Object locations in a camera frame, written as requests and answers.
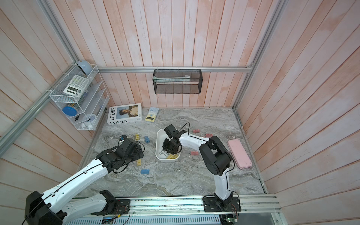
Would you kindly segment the white plastic storage box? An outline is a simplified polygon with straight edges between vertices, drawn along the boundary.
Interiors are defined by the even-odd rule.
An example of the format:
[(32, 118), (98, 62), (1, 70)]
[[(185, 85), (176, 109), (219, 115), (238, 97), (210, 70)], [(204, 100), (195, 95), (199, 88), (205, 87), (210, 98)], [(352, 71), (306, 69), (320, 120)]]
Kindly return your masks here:
[(168, 135), (164, 131), (164, 129), (160, 129), (157, 132), (157, 139), (156, 139), (156, 158), (163, 163), (170, 163), (175, 162), (179, 159), (180, 153), (176, 155), (172, 155), (170, 153), (167, 153), (163, 150), (163, 143), (165, 139), (168, 138)]

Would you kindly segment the blue binder clip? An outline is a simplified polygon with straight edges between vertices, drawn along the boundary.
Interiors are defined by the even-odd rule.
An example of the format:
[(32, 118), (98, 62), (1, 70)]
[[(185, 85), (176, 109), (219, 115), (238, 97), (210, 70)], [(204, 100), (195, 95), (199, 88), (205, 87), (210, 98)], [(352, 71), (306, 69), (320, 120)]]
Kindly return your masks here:
[(148, 138), (148, 136), (145, 136), (144, 140), (145, 140), (146, 143), (150, 143), (150, 139)]

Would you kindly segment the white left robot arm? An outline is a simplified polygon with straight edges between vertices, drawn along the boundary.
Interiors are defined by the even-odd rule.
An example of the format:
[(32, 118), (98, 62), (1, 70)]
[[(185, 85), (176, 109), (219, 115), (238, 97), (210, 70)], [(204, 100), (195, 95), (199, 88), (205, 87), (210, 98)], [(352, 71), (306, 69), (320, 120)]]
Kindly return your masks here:
[(111, 172), (120, 173), (129, 163), (144, 157), (142, 143), (123, 136), (118, 145), (99, 153), (88, 165), (57, 186), (26, 198), (24, 222), (29, 225), (63, 225), (82, 216), (106, 216), (127, 212), (128, 200), (119, 201), (108, 190), (79, 201), (73, 197)]

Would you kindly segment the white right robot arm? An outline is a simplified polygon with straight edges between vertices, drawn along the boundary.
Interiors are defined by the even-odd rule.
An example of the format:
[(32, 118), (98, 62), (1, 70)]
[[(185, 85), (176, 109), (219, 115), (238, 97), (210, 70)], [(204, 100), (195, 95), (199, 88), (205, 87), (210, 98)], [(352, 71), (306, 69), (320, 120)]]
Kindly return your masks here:
[(167, 137), (163, 141), (163, 150), (170, 154), (179, 154), (183, 147), (198, 150), (206, 168), (213, 174), (215, 193), (213, 197), (202, 198), (205, 212), (241, 212), (240, 198), (230, 189), (228, 173), (234, 169), (232, 155), (217, 136), (202, 138), (190, 135), (186, 130), (177, 130), (174, 125), (164, 129)]

